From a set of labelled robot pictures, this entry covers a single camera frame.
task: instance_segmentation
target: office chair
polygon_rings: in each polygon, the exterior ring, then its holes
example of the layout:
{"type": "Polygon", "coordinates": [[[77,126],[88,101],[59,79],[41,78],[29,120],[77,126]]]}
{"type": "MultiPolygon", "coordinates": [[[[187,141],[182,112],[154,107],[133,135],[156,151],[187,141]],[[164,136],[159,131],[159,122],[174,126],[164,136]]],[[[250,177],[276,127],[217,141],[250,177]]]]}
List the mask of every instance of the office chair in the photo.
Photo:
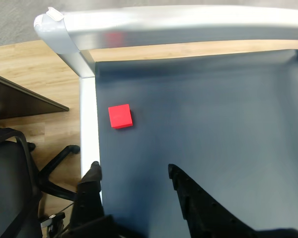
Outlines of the office chair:
{"type": "Polygon", "coordinates": [[[42,192],[74,201],[76,193],[48,180],[50,173],[70,153],[80,147],[69,145],[41,171],[36,167],[31,151],[35,144],[27,143],[22,132],[0,128],[0,238],[42,237],[38,205],[42,192]],[[16,143],[7,141],[12,137],[16,143]]]}

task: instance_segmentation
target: white corner cap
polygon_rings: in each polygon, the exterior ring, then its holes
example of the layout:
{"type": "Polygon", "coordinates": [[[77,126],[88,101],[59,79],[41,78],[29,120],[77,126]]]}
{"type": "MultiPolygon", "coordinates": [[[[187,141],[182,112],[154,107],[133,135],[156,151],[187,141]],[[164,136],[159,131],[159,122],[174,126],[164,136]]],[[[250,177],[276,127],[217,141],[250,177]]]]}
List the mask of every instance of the white corner cap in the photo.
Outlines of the white corner cap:
{"type": "Polygon", "coordinates": [[[55,21],[61,21],[64,18],[64,15],[53,7],[49,7],[49,10],[46,12],[46,14],[55,21]]]}
{"type": "Polygon", "coordinates": [[[34,30],[38,36],[57,54],[78,53],[79,49],[71,40],[64,24],[64,15],[52,7],[46,14],[34,20],[34,30]]]}

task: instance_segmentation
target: wooden floor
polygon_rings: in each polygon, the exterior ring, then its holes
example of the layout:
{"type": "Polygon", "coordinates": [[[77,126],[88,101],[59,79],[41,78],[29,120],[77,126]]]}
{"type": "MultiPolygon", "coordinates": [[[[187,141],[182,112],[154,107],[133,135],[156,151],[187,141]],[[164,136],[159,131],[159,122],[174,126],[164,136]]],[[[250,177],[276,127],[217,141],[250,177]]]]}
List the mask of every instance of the wooden floor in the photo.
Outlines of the wooden floor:
{"type": "MultiPolygon", "coordinates": [[[[298,49],[298,41],[227,41],[92,50],[96,61],[177,58],[279,49],[298,49]]],[[[0,120],[1,127],[21,130],[37,148],[39,169],[65,146],[79,145],[79,82],[75,73],[42,41],[0,47],[0,76],[70,108],[69,112],[0,120]]],[[[80,179],[80,157],[66,158],[51,181],[75,191],[80,179]]],[[[47,196],[44,213],[58,212],[69,202],[47,196]]]]}

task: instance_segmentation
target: cable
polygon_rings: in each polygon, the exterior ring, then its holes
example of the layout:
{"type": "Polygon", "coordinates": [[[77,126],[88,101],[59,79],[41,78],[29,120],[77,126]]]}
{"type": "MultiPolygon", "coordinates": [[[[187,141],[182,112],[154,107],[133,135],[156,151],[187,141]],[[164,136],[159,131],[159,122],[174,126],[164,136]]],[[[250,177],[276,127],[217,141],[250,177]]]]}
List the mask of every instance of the cable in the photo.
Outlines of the cable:
{"type": "MultiPolygon", "coordinates": [[[[68,205],[67,207],[63,208],[61,211],[59,211],[58,213],[60,212],[63,212],[65,211],[66,209],[68,209],[70,206],[72,206],[74,204],[74,202],[72,202],[70,205],[68,205]]],[[[64,227],[63,230],[61,230],[59,233],[57,233],[53,238],[58,238],[58,236],[60,236],[61,234],[63,234],[67,229],[69,228],[69,224],[64,227]]],[[[47,238],[50,238],[50,235],[49,235],[49,232],[50,232],[50,227],[47,227],[46,228],[46,236],[47,238]]]]}
{"type": "Polygon", "coordinates": [[[63,211],[65,211],[66,209],[68,209],[70,206],[72,206],[74,204],[74,202],[72,202],[69,206],[67,206],[66,208],[63,208],[61,211],[59,211],[58,213],[60,213],[60,212],[63,212],[63,211]]]}
{"type": "Polygon", "coordinates": [[[57,233],[55,236],[54,236],[54,238],[59,238],[59,237],[61,237],[61,234],[63,234],[68,228],[69,228],[69,224],[66,226],[66,227],[64,227],[64,229],[63,230],[61,230],[59,233],[57,233]]]}

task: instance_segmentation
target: gray carpet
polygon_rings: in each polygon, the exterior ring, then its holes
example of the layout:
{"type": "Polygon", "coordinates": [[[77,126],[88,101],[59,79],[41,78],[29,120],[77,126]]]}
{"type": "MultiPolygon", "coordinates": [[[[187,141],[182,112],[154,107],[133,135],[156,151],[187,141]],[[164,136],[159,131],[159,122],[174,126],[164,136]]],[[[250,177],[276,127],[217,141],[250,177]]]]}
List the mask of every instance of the gray carpet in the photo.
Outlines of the gray carpet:
{"type": "Polygon", "coordinates": [[[38,40],[34,18],[49,6],[59,11],[79,11],[125,6],[221,4],[298,9],[298,0],[0,0],[0,46],[38,40]]]}

